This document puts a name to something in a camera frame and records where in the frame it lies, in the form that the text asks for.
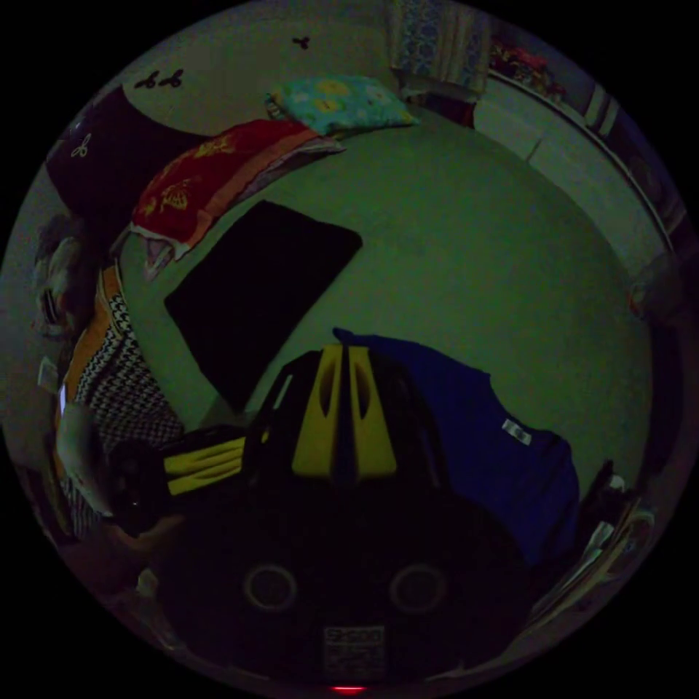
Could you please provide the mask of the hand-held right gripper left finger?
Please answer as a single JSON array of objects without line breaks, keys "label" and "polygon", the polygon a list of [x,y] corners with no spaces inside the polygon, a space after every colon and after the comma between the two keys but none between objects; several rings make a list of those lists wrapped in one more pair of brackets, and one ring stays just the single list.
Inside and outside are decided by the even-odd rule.
[{"label": "hand-held right gripper left finger", "polygon": [[320,353],[293,455],[294,475],[332,474],[339,434],[343,352],[343,346],[331,344]]}]

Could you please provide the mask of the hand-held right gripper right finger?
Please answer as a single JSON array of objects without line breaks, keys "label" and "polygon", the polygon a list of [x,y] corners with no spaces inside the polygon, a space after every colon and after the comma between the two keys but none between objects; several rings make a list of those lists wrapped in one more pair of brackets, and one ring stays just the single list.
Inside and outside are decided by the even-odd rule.
[{"label": "hand-held right gripper right finger", "polygon": [[357,475],[393,476],[397,459],[366,347],[349,347],[349,396]]}]

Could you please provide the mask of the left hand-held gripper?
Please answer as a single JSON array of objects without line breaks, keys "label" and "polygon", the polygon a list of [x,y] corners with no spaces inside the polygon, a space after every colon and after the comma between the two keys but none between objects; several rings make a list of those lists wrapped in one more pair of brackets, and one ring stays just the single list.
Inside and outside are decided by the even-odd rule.
[{"label": "left hand-held gripper", "polygon": [[259,480],[259,453],[241,427],[220,424],[153,446],[122,441],[110,452],[110,519],[136,538],[175,518],[188,522],[223,512]]}]

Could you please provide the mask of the person's left hand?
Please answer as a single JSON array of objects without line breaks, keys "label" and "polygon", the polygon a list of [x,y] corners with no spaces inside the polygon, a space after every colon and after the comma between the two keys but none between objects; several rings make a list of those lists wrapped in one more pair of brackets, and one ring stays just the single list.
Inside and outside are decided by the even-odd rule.
[{"label": "person's left hand", "polygon": [[67,403],[57,431],[58,457],[68,479],[100,516],[113,516],[107,495],[106,455],[89,408]]}]

